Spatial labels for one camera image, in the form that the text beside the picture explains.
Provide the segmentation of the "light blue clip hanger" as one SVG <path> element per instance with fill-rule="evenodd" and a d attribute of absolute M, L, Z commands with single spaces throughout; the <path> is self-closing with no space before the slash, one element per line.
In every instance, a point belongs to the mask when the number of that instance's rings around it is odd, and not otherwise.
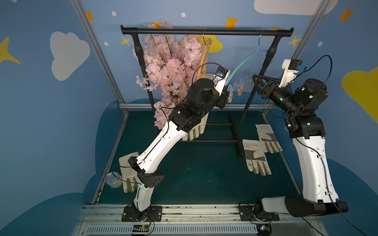
<path fill-rule="evenodd" d="M 260 39 L 261 34 L 258 37 L 258 45 L 256 51 L 245 57 L 236 68 L 230 73 L 229 78 L 226 82 L 226 88 L 229 92 L 233 90 L 233 97 L 238 97 L 237 89 L 240 87 L 241 83 L 244 82 L 244 89 L 246 87 L 252 88 L 254 83 L 252 81 L 252 76 L 257 74 L 258 71 L 262 68 L 262 63 L 255 65 L 258 62 L 259 57 L 263 53 L 266 53 L 266 50 L 260 48 Z"/>

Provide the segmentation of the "yellow clip hanger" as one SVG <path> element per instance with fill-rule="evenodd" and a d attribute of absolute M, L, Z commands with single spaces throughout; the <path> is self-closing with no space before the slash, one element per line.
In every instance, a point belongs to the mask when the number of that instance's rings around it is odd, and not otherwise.
<path fill-rule="evenodd" d="M 204 51 L 203 51 L 202 58 L 201 58 L 201 61 L 200 61 L 200 67 L 197 71 L 196 80 L 201 79 L 202 76 L 206 75 L 205 63 L 208 62 L 208 54 L 210 52 L 210 47 L 211 47 L 211 44 L 212 44 L 211 38 L 205 37 L 204 33 L 203 33 L 203 36 L 202 36 L 202 41 L 203 41 Z"/>

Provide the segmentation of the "cream glove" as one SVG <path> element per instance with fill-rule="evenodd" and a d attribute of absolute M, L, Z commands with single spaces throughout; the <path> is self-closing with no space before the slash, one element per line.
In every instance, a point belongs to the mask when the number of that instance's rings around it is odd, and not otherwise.
<path fill-rule="evenodd" d="M 260 141 L 243 139 L 242 143 L 248 170 L 256 175 L 272 175 Z"/>
<path fill-rule="evenodd" d="M 256 124 L 256 129 L 259 141 L 265 153 L 279 153 L 283 151 L 271 125 Z"/>
<path fill-rule="evenodd" d="M 138 156 L 138 152 L 133 152 L 119 158 L 121 176 L 123 180 L 123 190 L 125 193 L 133 193 L 138 189 L 140 181 L 137 177 L 137 172 L 129 164 L 129 159 L 131 157 Z"/>
<path fill-rule="evenodd" d="M 201 119 L 201 122 L 198 125 L 196 125 L 188 134 L 186 134 L 182 138 L 182 141 L 192 141 L 198 138 L 201 134 L 203 134 L 206 128 L 207 119 L 208 119 L 208 114 L 206 114 Z"/>

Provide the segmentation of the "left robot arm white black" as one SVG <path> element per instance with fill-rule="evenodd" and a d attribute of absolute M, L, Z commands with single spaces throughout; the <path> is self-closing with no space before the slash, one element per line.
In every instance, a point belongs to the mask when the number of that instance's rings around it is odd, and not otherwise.
<path fill-rule="evenodd" d="M 130 157 L 129 164 L 136 171 L 140 182 L 133 209 L 143 213 L 151 206 L 154 188 L 164 176 L 158 170 L 163 158 L 214 108 L 224 108 L 227 100 L 225 79 L 199 79 L 191 85 L 189 96 L 172 109 L 159 135 L 138 157 Z"/>

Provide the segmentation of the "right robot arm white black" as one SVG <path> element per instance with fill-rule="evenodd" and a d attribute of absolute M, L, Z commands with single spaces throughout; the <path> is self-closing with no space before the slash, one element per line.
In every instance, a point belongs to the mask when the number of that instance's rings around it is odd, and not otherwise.
<path fill-rule="evenodd" d="M 270 99 L 285 111 L 285 124 L 298 154 L 303 179 L 300 197 L 259 198 L 255 216 L 282 213 L 305 217 L 348 212 L 348 204 L 339 199 L 333 186 L 325 153 L 325 129 L 315 113 L 328 97 L 325 83 L 307 79 L 292 93 L 271 77 L 254 75 L 253 81 L 263 99 Z"/>

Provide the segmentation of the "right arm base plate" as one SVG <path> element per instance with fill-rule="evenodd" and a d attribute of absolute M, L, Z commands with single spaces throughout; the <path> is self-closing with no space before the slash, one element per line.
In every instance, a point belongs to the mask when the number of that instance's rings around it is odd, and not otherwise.
<path fill-rule="evenodd" d="M 241 203 L 237 208 L 241 221 L 261 221 L 269 223 L 271 221 L 280 220 L 277 213 L 265 212 L 260 205 L 254 206 Z"/>

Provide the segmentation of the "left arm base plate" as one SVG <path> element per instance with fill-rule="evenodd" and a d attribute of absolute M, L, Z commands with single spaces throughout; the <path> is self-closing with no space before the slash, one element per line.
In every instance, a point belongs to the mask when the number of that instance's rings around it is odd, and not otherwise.
<path fill-rule="evenodd" d="M 161 222 L 162 206 L 150 206 L 144 211 L 139 211 L 134 205 L 128 205 L 124 208 L 122 222 Z"/>

